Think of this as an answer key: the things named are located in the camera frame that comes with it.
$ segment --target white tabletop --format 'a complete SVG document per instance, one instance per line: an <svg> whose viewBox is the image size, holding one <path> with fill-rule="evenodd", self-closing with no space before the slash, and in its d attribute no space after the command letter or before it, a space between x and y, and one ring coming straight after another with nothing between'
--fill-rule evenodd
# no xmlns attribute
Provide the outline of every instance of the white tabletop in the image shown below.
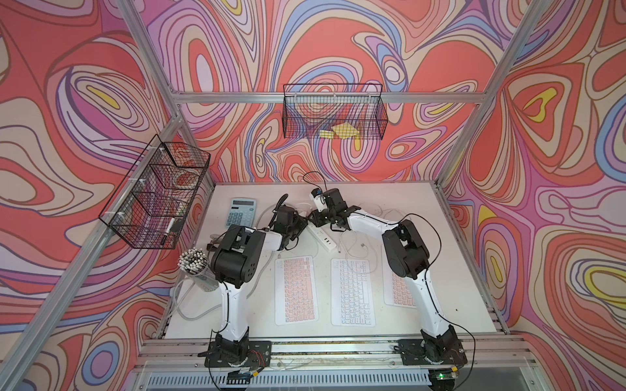
<svg viewBox="0 0 626 391"><path fill-rule="evenodd" d="M398 220L403 214L398 211L388 211L396 208L405 213L417 213L424 216L437 229L443 248L439 259L431 268L431 278L434 290L444 312L444 316L454 323L458 323L471 332L495 332L493 321L487 312L483 299L474 284L474 280L463 259L454 235L441 211L433 189L429 183L350 183L331 184L332 188L341 191L343 199L348 205L361 206L364 210L379 214L388 220ZM200 229L197 247L202 248L210 241L211 234L221 234L225 231L225 222L230 209L232 198L254 198L257 200L255 221L270 205L275 205L281 195L288 193L286 203L296 208L312 208L313 202L309 199L312 185L218 185L210 202L205 221ZM272 216L268 211L260 222L260 226L268 224ZM432 257L437 253L439 241L432 228L419 218L412 217L418 232L422 236ZM340 233L330 231L328 226L323 227L326 233L340 241ZM364 243L369 250L366 257L369 260L371 283L374 295L374 311L376 316L375 327L342 327L331 323L331 259L345 258L343 246L328 252L317 242L308 230L301 236L298 245L291 251L282 251L274 255L272 264L268 265L263 274L261 268L268 262L270 254L261 256L259 266L252 281L245 284L246 292L252 289L259 279L254 294L249 298L248 323L250 337L332 337L357 335L405 335L419 334L421 329L419 313L413 308L403 308L386 305L383 299L382 241L358 234L357 243L351 249L355 256L364 256L368 251L361 246ZM343 241L350 247L355 241L355 234L344 234ZM317 301L319 304L319 319L315 322L297 323L294 325L277 326L274 318L274 259L277 256L289 258L301 255L316 255L313 259L315 267L315 284ZM191 285L187 280L183 283L179 297ZM193 287L184 301L180 304L181 311L187 317L194 317L221 302L218 290L203 292ZM165 338L208 338L211 329L219 330L221 310L215 310L196 321L186 321L178 313L174 313L170 320Z"/></svg>

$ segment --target wall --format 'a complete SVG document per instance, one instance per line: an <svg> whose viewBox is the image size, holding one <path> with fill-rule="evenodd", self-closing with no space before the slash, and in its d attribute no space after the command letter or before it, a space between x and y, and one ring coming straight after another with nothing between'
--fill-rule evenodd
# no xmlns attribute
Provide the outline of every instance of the wall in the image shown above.
<svg viewBox="0 0 626 391"><path fill-rule="evenodd" d="M317 170L327 181L431 180L463 129L473 104L399 104L383 140L285 139L282 104L230 104L223 114L186 118L211 152L215 181L301 181Z"/></svg>
<svg viewBox="0 0 626 391"><path fill-rule="evenodd" d="M446 194L560 390L626 390L626 5L554 1Z"/></svg>
<svg viewBox="0 0 626 391"><path fill-rule="evenodd" d="M177 91L380 81L482 91L526 2L159 0L141 16ZM383 141L285 140L281 104L181 107L217 181L432 180L472 105L390 104Z"/></svg>
<svg viewBox="0 0 626 391"><path fill-rule="evenodd" d="M0 359L168 119L114 1L0 1ZM119 389L179 251L112 239L23 389Z"/></svg>

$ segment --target white keyboard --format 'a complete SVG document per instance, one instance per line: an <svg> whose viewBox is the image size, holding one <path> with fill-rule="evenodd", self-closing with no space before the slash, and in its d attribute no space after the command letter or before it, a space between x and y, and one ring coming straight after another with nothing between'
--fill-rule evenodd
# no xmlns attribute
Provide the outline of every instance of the white keyboard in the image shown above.
<svg viewBox="0 0 626 391"><path fill-rule="evenodd" d="M319 319L311 256L276 259L275 321L278 326Z"/></svg>
<svg viewBox="0 0 626 391"><path fill-rule="evenodd" d="M332 260L331 323L335 326L374 327L374 300L369 261Z"/></svg>

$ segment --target black wire basket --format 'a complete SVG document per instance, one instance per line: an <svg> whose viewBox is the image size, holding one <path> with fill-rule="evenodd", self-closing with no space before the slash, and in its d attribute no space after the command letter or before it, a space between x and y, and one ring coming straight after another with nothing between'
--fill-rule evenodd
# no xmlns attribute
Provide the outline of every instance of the black wire basket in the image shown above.
<svg viewBox="0 0 626 391"><path fill-rule="evenodd" d="M379 83L283 85L285 138L382 140L389 122Z"/></svg>
<svg viewBox="0 0 626 391"><path fill-rule="evenodd" d="M208 152L185 143L159 142L120 207L105 212L121 183L100 213L100 220L132 248L176 247L193 199L208 170L211 157Z"/></svg>

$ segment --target keyboard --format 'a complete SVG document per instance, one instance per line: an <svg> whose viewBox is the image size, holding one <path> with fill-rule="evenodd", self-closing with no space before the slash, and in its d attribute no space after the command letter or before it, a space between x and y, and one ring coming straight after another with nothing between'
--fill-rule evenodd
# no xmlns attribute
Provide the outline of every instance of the keyboard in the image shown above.
<svg viewBox="0 0 626 391"><path fill-rule="evenodd" d="M276 259L275 321L278 326L319 319L313 258Z"/></svg>
<svg viewBox="0 0 626 391"><path fill-rule="evenodd" d="M393 289L393 303L395 305L402 305L407 307L415 307L413 303L413 295L406 287L404 280L398 277L395 273L391 276L392 289Z"/></svg>
<svg viewBox="0 0 626 391"><path fill-rule="evenodd" d="M382 251L382 285L385 304L415 308L411 291L406 286L404 279L391 271L384 250Z"/></svg>
<svg viewBox="0 0 626 391"><path fill-rule="evenodd" d="M374 300L369 261L332 260L331 323L335 326L374 327Z"/></svg>

